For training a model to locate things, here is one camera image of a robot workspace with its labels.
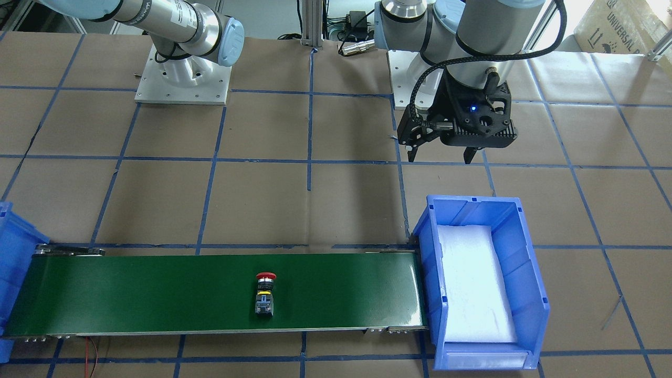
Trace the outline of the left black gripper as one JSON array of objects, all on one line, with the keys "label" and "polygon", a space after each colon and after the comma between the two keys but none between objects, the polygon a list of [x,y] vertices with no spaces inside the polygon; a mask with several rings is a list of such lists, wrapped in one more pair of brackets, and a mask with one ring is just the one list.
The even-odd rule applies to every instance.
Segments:
[{"label": "left black gripper", "polygon": [[487,72],[483,88],[470,88],[444,70],[434,103],[422,121],[405,110],[397,129],[399,144],[407,146],[408,162],[418,148],[440,138],[449,146],[463,146],[463,160],[471,164],[479,148],[506,148],[518,138],[511,119],[511,93],[495,71]]}]

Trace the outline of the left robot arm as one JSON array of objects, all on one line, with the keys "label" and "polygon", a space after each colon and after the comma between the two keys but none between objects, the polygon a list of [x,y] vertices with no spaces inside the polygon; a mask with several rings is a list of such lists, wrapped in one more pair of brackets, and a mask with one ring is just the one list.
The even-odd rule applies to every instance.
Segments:
[{"label": "left robot arm", "polygon": [[425,143],[462,146],[464,163],[477,151],[506,148],[518,138],[511,118],[511,63],[542,57],[562,43],[524,52],[543,1],[380,1],[374,8],[377,48],[416,52],[425,64],[411,89],[397,140],[414,161]]}]

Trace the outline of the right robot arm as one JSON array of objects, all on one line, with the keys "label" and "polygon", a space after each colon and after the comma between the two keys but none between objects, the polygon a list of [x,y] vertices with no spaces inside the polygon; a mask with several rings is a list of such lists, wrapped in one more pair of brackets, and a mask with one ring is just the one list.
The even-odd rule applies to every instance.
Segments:
[{"label": "right robot arm", "polygon": [[77,19],[142,29],[151,36],[154,62],[166,80],[194,87],[214,65],[232,67],[243,52],[242,23],[202,3],[185,1],[42,1],[46,7]]}]

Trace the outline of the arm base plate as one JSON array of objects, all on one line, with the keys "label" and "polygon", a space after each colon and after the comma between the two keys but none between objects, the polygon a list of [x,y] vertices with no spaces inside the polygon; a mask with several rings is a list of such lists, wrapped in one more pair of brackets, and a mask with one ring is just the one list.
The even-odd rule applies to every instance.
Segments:
[{"label": "arm base plate", "polygon": [[151,48],[134,97],[137,103],[224,106],[230,67],[200,57],[159,63]]},{"label": "arm base plate", "polygon": [[[429,68],[418,52],[389,50],[388,63],[393,87],[394,107],[404,110],[410,102],[411,92],[420,75]],[[415,100],[418,110],[425,111],[434,103],[434,96],[442,78],[443,71],[433,71],[423,81]]]}]

